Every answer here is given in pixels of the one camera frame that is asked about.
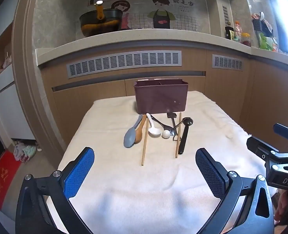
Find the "person's right hand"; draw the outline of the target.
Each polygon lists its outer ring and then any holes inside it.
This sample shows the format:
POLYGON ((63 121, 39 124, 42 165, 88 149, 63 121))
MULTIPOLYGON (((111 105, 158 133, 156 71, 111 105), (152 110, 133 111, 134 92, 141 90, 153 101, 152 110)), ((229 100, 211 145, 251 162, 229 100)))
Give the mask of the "person's right hand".
POLYGON ((278 202, 274 213, 275 221, 281 225, 288 225, 288 190, 277 190, 278 202))

